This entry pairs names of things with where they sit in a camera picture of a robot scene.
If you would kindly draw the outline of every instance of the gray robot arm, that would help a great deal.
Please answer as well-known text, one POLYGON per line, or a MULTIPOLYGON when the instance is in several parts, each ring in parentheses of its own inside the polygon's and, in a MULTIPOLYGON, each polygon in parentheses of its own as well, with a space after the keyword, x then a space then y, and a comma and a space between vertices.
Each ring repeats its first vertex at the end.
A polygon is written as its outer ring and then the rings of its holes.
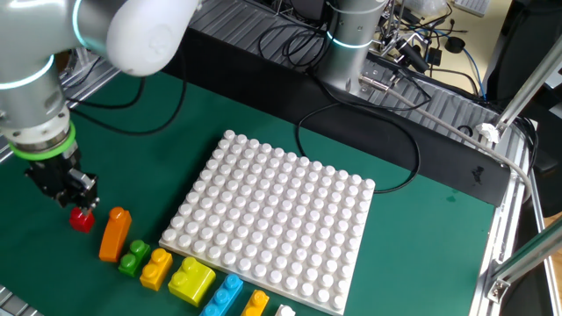
POLYGON ((175 54, 198 0, 0 0, 0 132, 26 174, 62 207, 97 204, 80 167, 76 130, 54 54, 84 46, 129 75, 151 75, 175 54))

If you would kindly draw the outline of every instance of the green table mat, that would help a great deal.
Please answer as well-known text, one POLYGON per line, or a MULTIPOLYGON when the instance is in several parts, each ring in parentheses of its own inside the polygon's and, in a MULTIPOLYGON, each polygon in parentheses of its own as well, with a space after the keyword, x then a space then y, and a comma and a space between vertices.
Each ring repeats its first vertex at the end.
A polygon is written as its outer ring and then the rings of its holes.
MULTIPOLYGON (((90 101, 124 103, 134 96, 138 82, 119 75, 90 101)), ((157 74, 148 78, 132 109, 82 110, 115 126, 146 130, 169 117, 180 90, 179 80, 157 74)), ((23 176, 26 162, 9 159, 0 166, 0 284, 46 316, 199 315, 201 309, 171 295, 166 286, 181 256, 173 255, 174 265, 159 292, 120 274, 117 264, 99 261, 108 212, 114 206, 131 212, 126 244, 142 239, 156 248, 225 130, 296 153, 294 126, 193 85, 177 120, 156 135, 124 136, 77 116, 74 121, 83 170, 99 176, 96 224, 89 234, 72 230, 69 209, 59 209, 23 176)), ((302 141, 311 160, 372 178, 379 190, 409 174, 317 133, 304 130, 302 141)), ((466 315, 493 209, 423 176, 402 190, 376 195, 345 315, 466 315)), ((211 292, 224 276, 217 273, 211 292)), ((245 283, 227 315, 240 315, 255 288, 245 283)), ((266 292, 271 299, 263 316, 274 315, 279 304, 290 305, 298 316, 323 314, 266 292)))

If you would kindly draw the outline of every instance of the large yellow block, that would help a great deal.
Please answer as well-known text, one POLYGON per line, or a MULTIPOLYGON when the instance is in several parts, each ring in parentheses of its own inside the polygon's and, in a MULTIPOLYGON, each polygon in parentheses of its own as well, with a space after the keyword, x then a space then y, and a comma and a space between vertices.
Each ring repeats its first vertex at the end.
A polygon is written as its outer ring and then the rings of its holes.
POLYGON ((181 268, 169 281, 169 292, 191 305, 199 307, 199 303, 213 284, 215 277, 213 270, 197 262, 195 258, 187 257, 182 262, 181 268))

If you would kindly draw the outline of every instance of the white block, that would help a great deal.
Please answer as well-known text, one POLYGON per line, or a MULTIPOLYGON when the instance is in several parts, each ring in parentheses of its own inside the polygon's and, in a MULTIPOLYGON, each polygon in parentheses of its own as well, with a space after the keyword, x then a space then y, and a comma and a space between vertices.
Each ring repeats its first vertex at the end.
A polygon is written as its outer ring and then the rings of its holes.
POLYGON ((293 309, 287 305, 280 305, 279 309, 275 313, 275 316, 295 316, 296 313, 293 309))
MULTIPOLYGON (((226 131, 160 246, 343 315, 375 183, 226 131)), ((288 313, 277 315, 292 316, 288 313)))

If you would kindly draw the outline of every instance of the green block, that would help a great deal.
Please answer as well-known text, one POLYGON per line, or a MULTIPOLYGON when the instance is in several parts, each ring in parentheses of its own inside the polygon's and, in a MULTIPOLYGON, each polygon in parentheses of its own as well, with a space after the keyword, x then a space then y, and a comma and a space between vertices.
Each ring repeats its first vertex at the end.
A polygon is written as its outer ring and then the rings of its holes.
POLYGON ((144 241, 133 241, 126 255, 121 258, 119 272, 136 277, 141 271, 142 263, 150 257, 150 246, 144 241))

